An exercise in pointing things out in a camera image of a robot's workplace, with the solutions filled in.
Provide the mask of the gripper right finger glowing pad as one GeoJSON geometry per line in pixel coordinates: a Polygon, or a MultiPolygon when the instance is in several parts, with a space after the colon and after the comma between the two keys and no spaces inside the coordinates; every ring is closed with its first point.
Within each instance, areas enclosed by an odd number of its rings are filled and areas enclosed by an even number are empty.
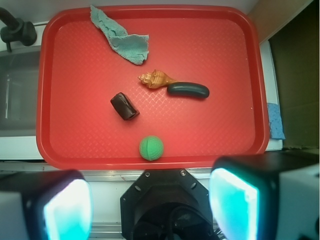
{"type": "Polygon", "coordinates": [[[305,151],[219,157],[208,184],[213,218],[228,240],[317,240],[320,159],[305,151]]]}

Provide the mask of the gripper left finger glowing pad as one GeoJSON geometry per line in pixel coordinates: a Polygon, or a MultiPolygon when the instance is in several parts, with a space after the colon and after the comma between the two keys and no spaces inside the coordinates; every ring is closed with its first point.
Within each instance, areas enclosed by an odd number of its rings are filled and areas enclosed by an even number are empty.
{"type": "Polygon", "coordinates": [[[0,175],[2,240],[87,240],[92,222],[91,187],[79,171],[0,175]]]}

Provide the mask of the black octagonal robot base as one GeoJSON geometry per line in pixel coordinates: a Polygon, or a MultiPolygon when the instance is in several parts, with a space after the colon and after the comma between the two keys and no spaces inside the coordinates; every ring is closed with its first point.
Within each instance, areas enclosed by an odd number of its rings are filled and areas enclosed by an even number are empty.
{"type": "Polygon", "coordinates": [[[217,240],[209,191],[185,169],[145,170],[120,197],[126,240],[217,240]]]}

